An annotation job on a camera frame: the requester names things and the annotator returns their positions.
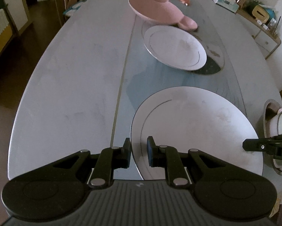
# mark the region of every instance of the tissue box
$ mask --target tissue box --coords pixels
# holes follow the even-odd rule
[[[232,11],[233,13],[236,13],[239,6],[236,2],[230,2],[230,0],[213,0],[216,4]]]

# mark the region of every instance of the dining table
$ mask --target dining table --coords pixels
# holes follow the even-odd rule
[[[197,22],[192,35],[205,45],[206,65],[184,71],[162,64],[143,43],[153,25],[128,0],[88,0],[56,34],[26,86],[10,139],[9,179],[82,149],[96,154],[122,146],[142,102],[175,86],[224,97],[264,137],[264,104],[282,100],[255,41],[234,13],[212,0],[170,1]],[[267,157],[262,175],[282,190],[282,176]],[[133,156],[114,178],[142,179]]]

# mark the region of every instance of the yellow fabric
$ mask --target yellow fabric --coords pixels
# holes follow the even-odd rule
[[[10,25],[8,25],[0,35],[0,53],[3,50],[4,46],[6,45],[6,43],[8,42],[8,40],[11,38],[11,36],[12,36],[12,30]]]

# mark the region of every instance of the ribbed black surface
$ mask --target ribbed black surface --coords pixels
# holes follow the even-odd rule
[[[74,213],[52,222],[29,223],[15,218],[4,226],[274,226],[267,220],[236,223],[216,218],[201,209],[190,193],[164,180],[117,180],[107,189],[94,190]]]

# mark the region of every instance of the dark brown floor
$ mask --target dark brown floor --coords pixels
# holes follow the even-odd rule
[[[36,64],[60,29],[50,1],[27,3],[33,24],[20,38],[13,39],[0,56],[0,224],[7,219],[1,190],[8,181],[8,147],[15,114]]]

